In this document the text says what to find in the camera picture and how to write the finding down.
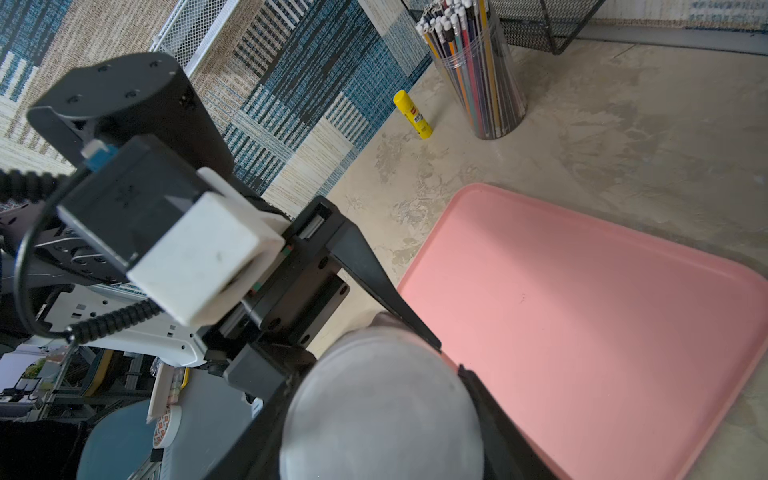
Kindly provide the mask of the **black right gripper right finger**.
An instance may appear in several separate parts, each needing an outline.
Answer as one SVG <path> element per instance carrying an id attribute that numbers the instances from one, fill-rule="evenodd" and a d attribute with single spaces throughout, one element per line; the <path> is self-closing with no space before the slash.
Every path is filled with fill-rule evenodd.
<path id="1" fill-rule="evenodd" d="M 464 366 L 458 377 L 478 414 L 484 449 L 484 479 L 556 480 L 557 476 L 535 452 L 514 422 L 482 383 Z"/>

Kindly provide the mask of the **white jar lid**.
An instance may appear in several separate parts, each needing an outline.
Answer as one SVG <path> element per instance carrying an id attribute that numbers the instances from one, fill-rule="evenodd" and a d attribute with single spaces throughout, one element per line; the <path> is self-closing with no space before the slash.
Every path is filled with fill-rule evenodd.
<path id="1" fill-rule="evenodd" d="M 480 479 L 478 414 L 456 370 L 417 335 L 356 330 L 293 397 L 279 471 L 283 479 Z"/>

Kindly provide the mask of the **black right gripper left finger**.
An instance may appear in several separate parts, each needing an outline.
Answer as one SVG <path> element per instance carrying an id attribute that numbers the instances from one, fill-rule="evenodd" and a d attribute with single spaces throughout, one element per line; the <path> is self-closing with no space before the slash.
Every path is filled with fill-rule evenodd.
<path id="1" fill-rule="evenodd" d="M 299 374 L 285 380 L 204 479 L 279 479 L 283 428 L 299 385 Z"/>

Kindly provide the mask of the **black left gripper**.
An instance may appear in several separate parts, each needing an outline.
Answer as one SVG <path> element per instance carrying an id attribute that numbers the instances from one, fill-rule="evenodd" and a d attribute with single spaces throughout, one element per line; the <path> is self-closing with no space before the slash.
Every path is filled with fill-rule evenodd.
<path id="1" fill-rule="evenodd" d="M 343 270 L 436 351 L 442 343 L 397 291 L 361 230 L 319 196 L 284 233 L 276 264 L 217 324 L 203 329 L 203 370 L 250 397 L 268 399 L 305 374 L 308 351 L 348 293 Z"/>

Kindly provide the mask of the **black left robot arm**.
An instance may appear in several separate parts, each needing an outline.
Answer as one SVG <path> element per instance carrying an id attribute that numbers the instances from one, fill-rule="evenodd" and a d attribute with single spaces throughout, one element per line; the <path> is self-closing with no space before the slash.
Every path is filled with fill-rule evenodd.
<path id="1" fill-rule="evenodd" d="M 27 118 L 70 175 L 1 175 L 1 331 L 201 367 L 250 396 L 296 384 L 350 282 L 433 348 L 327 198 L 290 217 L 239 181 L 177 61 L 76 68 Z"/>

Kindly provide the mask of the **black mesh shelf rack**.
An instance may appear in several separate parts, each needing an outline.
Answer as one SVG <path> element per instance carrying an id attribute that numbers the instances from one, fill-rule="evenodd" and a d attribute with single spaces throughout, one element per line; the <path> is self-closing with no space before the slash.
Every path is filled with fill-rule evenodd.
<path id="1" fill-rule="evenodd" d="M 603 6 L 603 0 L 482 1 L 487 23 L 507 44 L 553 55 L 565 51 Z"/>

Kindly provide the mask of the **pink plastic tray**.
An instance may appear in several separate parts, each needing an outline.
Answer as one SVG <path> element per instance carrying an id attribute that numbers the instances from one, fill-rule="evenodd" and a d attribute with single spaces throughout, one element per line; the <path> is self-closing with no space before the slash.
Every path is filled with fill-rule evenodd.
<path id="1" fill-rule="evenodd" d="M 486 184 L 399 289 L 568 479 L 683 478 L 767 349 L 753 270 Z"/>

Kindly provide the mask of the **white mesh wall basket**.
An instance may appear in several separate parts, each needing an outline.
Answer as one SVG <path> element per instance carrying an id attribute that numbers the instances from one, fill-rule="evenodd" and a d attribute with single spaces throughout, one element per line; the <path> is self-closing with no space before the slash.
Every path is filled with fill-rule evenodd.
<path id="1" fill-rule="evenodd" d="M 240 3 L 239 0 L 178 1 L 150 50 L 172 56 L 191 77 Z"/>

